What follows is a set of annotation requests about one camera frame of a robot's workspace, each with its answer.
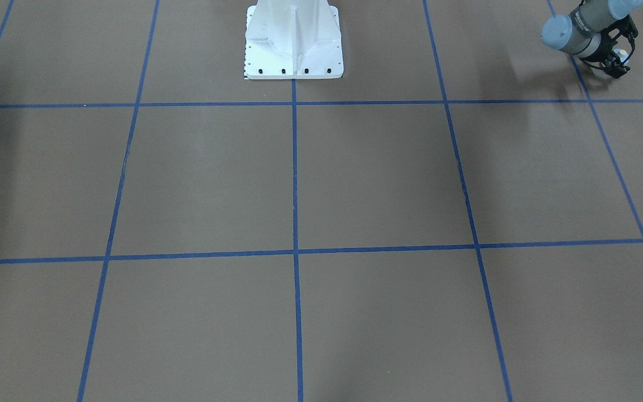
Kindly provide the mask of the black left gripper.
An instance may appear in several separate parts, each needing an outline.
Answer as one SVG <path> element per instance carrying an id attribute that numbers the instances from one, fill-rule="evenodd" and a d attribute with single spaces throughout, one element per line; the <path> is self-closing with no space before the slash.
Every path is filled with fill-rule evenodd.
<path id="1" fill-rule="evenodd" d="M 599 44 L 590 56 L 582 57 L 581 62 L 591 69 L 604 69 L 604 73 L 608 76 L 619 79 L 627 74 L 631 67 L 628 66 L 628 61 L 632 58 L 636 49 L 636 38 L 638 38 L 639 31 L 636 28 L 632 16 L 625 16 L 622 20 L 618 20 L 612 25 L 608 26 L 599 33 Z M 617 60 L 613 49 L 617 49 L 618 38 L 623 37 L 627 39 L 630 46 L 630 58 L 627 62 Z"/>

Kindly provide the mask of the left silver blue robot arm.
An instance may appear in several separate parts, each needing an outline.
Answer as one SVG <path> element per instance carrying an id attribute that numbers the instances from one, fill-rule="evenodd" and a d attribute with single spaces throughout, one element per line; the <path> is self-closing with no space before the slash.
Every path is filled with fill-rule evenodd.
<path id="1" fill-rule="evenodd" d="M 639 31 L 631 16 L 642 1 L 581 1 L 567 15 L 543 25 L 544 45 L 574 57 L 586 67 L 619 79 L 631 67 Z"/>

